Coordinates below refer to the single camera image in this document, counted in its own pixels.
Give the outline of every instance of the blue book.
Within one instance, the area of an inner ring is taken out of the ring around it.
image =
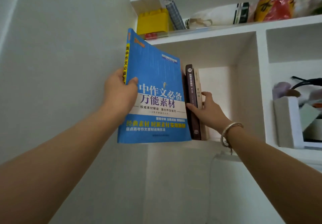
[[[190,141],[180,59],[127,32],[123,81],[137,77],[138,97],[119,126],[118,143]]]

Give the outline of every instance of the forearm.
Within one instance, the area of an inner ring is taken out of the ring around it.
[[[103,108],[0,166],[1,223],[46,223],[117,129]]]
[[[280,150],[249,136],[240,127],[228,140],[286,223],[318,223],[322,174]]]

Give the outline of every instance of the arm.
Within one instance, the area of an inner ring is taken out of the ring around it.
[[[206,96],[204,108],[187,107],[208,127],[222,133],[231,123],[219,105]],[[268,200],[286,223],[319,223],[322,210],[322,174],[236,126],[227,139]]]
[[[136,101],[138,79],[122,75],[106,81],[98,111],[0,166],[0,223],[50,221]]]

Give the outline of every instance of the yellow book spine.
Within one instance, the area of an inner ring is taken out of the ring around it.
[[[128,65],[128,55],[130,52],[130,44],[126,44],[126,50],[125,50],[125,61],[124,61],[124,69],[123,69],[123,82],[126,83],[126,74],[127,74],[127,65]]]

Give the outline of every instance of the beige book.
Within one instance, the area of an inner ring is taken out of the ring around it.
[[[199,78],[199,69],[194,69],[195,73],[195,86],[196,86],[196,96],[197,96],[197,105],[198,109],[202,109],[203,107],[203,99],[202,99],[202,90],[201,90],[201,83]],[[200,121],[200,135],[201,140],[208,140],[209,139],[209,128]]]

